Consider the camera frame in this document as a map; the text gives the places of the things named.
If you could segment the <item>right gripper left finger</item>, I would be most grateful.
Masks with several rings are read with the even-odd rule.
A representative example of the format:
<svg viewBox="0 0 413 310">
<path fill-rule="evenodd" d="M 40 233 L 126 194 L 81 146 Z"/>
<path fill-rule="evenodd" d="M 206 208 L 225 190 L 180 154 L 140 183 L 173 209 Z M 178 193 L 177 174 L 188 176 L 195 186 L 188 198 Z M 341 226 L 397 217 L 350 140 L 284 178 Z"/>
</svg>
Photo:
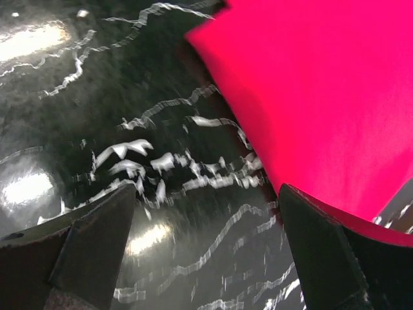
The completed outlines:
<svg viewBox="0 0 413 310">
<path fill-rule="evenodd" d="M 109 309 L 134 214 L 126 184 L 1 238 L 1 309 Z"/>
</svg>

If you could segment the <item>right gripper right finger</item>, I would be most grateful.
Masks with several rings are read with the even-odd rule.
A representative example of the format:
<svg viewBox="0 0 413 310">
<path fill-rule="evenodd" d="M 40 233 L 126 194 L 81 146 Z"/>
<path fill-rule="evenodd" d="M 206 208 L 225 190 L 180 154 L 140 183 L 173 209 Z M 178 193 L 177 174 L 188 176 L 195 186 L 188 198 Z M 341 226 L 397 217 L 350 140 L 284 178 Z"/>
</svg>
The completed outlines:
<svg viewBox="0 0 413 310">
<path fill-rule="evenodd" d="M 307 309 L 412 309 L 412 236 L 284 184 L 279 207 Z"/>
</svg>

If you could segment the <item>crimson red polo shirt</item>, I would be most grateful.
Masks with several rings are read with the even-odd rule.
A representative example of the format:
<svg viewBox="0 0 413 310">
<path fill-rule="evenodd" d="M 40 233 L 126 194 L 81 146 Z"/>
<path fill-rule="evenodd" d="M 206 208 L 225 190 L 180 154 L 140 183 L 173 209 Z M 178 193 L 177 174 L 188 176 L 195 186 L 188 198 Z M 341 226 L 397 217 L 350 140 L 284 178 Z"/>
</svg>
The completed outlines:
<svg viewBox="0 0 413 310">
<path fill-rule="evenodd" d="M 411 1 L 229 1 L 189 31 L 275 191 L 358 233 L 412 179 Z"/>
</svg>

